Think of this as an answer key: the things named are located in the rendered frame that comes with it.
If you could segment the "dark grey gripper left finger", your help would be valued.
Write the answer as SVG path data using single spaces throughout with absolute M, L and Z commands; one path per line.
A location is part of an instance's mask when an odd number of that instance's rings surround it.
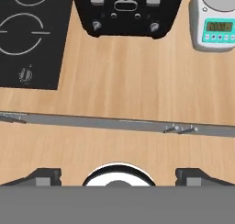
M 61 168 L 38 168 L 26 177 L 3 184 L 3 186 L 61 186 Z

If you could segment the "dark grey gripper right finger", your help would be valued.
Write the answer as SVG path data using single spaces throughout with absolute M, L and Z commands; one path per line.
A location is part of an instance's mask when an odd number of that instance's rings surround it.
M 175 176 L 175 184 L 180 186 L 235 186 L 235 184 L 211 177 L 199 168 L 177 168 Z

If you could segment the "round white and black object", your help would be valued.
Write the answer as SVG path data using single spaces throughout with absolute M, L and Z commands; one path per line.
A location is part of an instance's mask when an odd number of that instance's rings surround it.
M 93 170 L 83 186 L 132 187 L 155 186 L 153 179 L 141 168 L 126 162 L 110 162 Z

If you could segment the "grey cupboard run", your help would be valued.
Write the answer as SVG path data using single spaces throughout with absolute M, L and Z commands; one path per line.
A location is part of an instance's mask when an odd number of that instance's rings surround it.
M 178 134 L 183 129 L 198 127 L 198 132 L 191 132 L 191 135 L 218 136 L 235 138 L 235 126 L 182 123 L 170 121 L 154 121 L 154 120 L 137 120 L 137 119 L 120 119 L 120 118 L 94 118 L 82 116 L 67 116 L 67 115 L 48 115 L 48 114 L 33 114 L 20 112 L 5 112 L 0 111 L 0 114 L 12 114 L 21 117 L 26 121 L 26 124 L 42 124 L 42 125 L 58 125 L 69 127 L 82 127 L 94 129 L 123 129 L 136 131 L 160 132 L 172 125 L 178 125 L 179 129 L 170 133 Z

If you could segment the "black hob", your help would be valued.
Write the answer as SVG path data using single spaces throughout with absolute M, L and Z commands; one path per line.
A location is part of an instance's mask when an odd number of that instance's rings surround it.
M 0 87 L 58 88 L 73 0 L 0 0 Z

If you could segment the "white kitchen scale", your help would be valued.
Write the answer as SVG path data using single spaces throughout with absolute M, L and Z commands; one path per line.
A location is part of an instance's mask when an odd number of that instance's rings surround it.
M 190 0 L 188 8 L 195 50 L 226 52 L 235 48 L 235 0 Z

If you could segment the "black toaster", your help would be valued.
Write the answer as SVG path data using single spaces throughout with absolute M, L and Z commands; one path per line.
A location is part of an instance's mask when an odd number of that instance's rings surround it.
M 84 30 L 93 37 L 163 38 L 182 0 L 74 0 Z

